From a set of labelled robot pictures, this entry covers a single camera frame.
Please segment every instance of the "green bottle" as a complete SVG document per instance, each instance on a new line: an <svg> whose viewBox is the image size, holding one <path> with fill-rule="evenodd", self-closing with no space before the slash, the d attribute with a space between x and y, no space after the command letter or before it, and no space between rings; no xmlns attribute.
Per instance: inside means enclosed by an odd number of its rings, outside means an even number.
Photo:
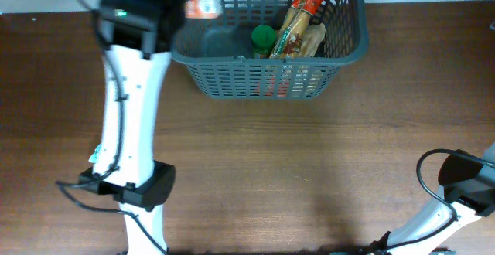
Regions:
<svg viewBox="0 0 495 255"><path fill-rule="evenodd" d="M275 30L268 25L260 25L254 28L251 34L251 43L253 44L254 58L264 59L270 56L271 50L275 45L277 35Z"/></svg>

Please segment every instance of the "black mount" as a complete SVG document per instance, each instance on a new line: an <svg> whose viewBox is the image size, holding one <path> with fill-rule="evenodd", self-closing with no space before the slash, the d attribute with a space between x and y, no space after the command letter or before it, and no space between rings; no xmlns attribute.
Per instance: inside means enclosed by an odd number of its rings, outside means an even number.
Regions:
<svg viewBox="0 0 495 255"><path fill-rule="evenodd" d="M96 178L91 167L79 174L79 183L91 182ZM176 168L173 165L155 161L152 177L138 188L132 183L122 187L99 182L84 189L98 195L113 195L117 202L128 203L151 212L155 206L162 205L168 199L175 180Z"/></svg>
<svg viewBox="0 0 495 255"><path fill-rule="evenodd" d="M388 255L388 252L384 252L382 250L387 248L387 241L390 234L390 231L386 232L380 240L374 241L370 244L370 246L361 250L357 255Z"/></svg>
<svg viewBox="0 0 495 255"><path fill-rule="evenodd" d="M495 168L450 155L440 169L439 184L447 202L460 202L489 216L495 211Z"/></svg>
<svg viewBox="0 0 495 255"><path fill-rule="evenodd" d="M100 32L109 44L153 53L171 50L174 34L186 22L187 0L101 0Z"/></svg>

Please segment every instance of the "plastic wrapper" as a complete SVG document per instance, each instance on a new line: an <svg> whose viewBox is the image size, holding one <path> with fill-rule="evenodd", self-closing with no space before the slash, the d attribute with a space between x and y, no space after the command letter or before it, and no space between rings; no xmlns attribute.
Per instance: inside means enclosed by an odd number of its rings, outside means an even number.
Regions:
<svg viewBox="0 0 495 255"><path fill-rule="evenodd" d="M297 57L309 21L324 0L294 0L285 16L270 58Z"/></svg>
<svg viewBox="0 0 495 255"><path fill-rule="evenodd" d="M325 39L325 24L311 25L301 38L301 49L296 57L313 57L318 50L318 46Z"/></svg>

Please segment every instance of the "basket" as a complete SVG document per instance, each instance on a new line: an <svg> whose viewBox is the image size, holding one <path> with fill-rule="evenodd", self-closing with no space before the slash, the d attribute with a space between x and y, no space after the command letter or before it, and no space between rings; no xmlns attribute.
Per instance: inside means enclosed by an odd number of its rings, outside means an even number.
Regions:
<svg viewBox="0 0 495 255"><path fill-rule="evenodd" d="M326 35L313 58L253 59L251 32L282 26L293 0L221 0L217 19L187 19L172 58L187 65L197 86L216 99L309 100L367 51L364 0L326 0L311 24Z"/></svg>

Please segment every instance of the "orange label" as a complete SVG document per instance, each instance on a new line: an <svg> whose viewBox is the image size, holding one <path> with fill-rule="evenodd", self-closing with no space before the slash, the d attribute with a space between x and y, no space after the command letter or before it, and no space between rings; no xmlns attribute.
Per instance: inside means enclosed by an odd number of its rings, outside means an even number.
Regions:
<svg viewBox="0 0 495 255"><path fill-rule="evenodd" d="M215 19L221 13L221 7L216 0L189 0L186 3L188 19Z"/></svg>
<svg viewBox="0 0 495 255"><path fill-rule="evenodd" d="M292 3L292 7L297 8L300 1L301 0L294 0L294 2ZM304 4L304 10L311 13L312 15L315 15L316 10L323 1L325 0L306 0L306 3Z"/></svg>

